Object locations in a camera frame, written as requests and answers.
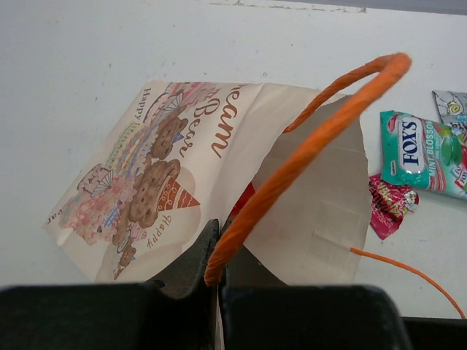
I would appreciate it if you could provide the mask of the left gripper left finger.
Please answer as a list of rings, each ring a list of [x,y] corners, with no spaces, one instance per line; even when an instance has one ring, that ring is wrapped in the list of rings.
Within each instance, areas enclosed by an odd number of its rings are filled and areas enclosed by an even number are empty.
[[[147,281],[1,290],[2,349],[213,349],[216,289],[203,280],[216,219]]]

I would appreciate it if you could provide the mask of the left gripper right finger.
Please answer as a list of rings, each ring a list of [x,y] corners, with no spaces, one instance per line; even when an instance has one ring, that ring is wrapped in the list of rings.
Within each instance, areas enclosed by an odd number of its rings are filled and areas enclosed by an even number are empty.
[[[221,311],[227,349],[410,349],[380,288],[288,286],[242,247],[227,264]]]

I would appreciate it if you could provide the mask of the large red candy bag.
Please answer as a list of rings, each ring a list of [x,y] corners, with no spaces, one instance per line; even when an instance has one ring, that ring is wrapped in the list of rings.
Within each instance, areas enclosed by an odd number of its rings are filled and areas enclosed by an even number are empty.
[[[255,188],[253,187],[252,183],[249,183],[232,208],[231,215],[236,216],[249,201],[249,199],[254,196],[254,194]]]

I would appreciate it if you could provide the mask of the printed bear paper bag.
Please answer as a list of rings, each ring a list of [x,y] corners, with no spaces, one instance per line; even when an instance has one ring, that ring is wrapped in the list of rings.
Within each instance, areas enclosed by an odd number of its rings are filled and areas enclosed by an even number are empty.
[[[148,280],[216,219],[210,285],[242,247],[288,285],[349,284],[371,216],[358,119],[411,64],[385,55],[322,91],[148,82],[44,228],[99,283]]]

